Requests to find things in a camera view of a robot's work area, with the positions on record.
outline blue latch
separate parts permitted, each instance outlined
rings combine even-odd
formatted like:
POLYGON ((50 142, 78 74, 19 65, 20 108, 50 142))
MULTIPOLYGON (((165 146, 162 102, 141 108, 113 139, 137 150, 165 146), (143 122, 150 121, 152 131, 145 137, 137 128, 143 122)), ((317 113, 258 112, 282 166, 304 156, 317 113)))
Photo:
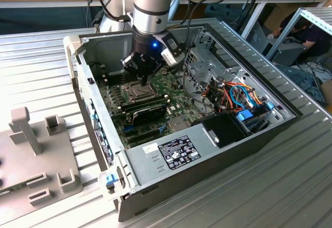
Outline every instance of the blue latch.
POLYGON ((253 115, 249 110, 243 110, 241 112, 238 113, 238 118, 243 121, 246 120, 248 118, 251 118, 253 115))
POLYGON ((106 186, 110 186, 117 182, 119 180, 119 177, 116 174, 108 174, 106 175, 106 186))
POLYGON ((267 107, 269 107, 270 110, 274 108, 274 105, 271 102, 267 102, 267 107))

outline power supply label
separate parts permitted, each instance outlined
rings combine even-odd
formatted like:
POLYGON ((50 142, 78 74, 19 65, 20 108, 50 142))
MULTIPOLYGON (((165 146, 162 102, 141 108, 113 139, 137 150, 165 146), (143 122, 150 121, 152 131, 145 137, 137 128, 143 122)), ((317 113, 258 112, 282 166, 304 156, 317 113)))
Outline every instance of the power supply label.
POLYGON ((178 167, 201 158, 188 136, 158 145, 158 149, 171 170, 175 170, 178 167))

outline blue cable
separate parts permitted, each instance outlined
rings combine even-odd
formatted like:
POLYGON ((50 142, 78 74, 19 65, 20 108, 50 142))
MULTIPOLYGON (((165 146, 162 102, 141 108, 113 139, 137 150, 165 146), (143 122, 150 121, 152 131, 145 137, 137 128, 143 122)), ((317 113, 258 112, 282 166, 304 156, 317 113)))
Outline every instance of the blue cable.
POLYGON ((232 98, 232 100, 233 100, 234 103, 236 103, 237 105, 241 106, 241 107, 243 108, 243 110, 245 110, 244 105, 242 105, 242 104, 240 104, 239 102, 237 102, 237 101, 234 99, 234 97, 233 97, 233 88, 234 88, 234 87, 238 87, 238 88, 240 88, 241 90, 243 90, 244 93, 245 93, 245 95, 246 95, 247 98, 249 99, 250 103, 251 103, 253 106, 258 106, 258 105, 255 103, 255 101, 253 101, 253 100, 251 99, 251 97, 250 97, 249 94, 248 94, 248 91, 247 91, 243 86, 241 86, 241 85, 234 85, 234 86, 230 89, 230 97, 232 98))

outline person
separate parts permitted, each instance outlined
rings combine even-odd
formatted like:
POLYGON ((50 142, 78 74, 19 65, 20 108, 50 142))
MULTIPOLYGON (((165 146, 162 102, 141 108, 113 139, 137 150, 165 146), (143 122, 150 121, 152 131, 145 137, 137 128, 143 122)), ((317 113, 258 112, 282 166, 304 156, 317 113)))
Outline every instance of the person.
MULTIPOLYGON (((280 26, 269 34, 267 38, 278 38, 292 19, 294 13, 295 12, 286 17, 281 22, 280 26)), ((297 58, 297 63, 304 62, 308 57, 320 56, 326 53, 331 45, 331 36, 304 17, 300 17, 287 37, 293 37, 306 47, 303 53, 297 58)))

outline metal grating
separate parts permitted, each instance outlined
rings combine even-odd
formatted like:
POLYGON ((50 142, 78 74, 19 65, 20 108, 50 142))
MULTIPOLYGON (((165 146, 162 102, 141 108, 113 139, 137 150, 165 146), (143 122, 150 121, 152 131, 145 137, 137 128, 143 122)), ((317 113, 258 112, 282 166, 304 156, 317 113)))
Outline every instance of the metal grating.
POLYGON ((305 8, 301 16, 332 35, 332 8, 305 8))
POLYGON ((279 45, 284 41, 286 36, 290 33, 292 27, 300 17, 304 17, 311 23, 315 24, 329 35, 332 35, 332 8, 299 8, 281 33, 277 41, 274 43, 266 58, 271 59, 279 45))
MULTIPOLYGON (((332 204, 327 201, 332 197, 331 116, 227 25, 216 19, 194 20, 193 24, 203 22, 215 28, 303 112, 299 122, 259 153, 118 224, 113 203, 103 201, 99 192, 96 177, 100 170, 72 96, 70 77, 61 63, 62 37, 94 30, 0 36, 0 91, 7 92, 7 98, 17 105, 33 107, 35 121, 54 113, 65 117, 84 182, 81 193, 4 227, 53 227, 59 223, 66 227, 144 228, 331 226, 332 204), (57 40, 56 46, 44 45, 48 40, 57 40)), ((231 62, 224 51, 218 54, 231 62)))

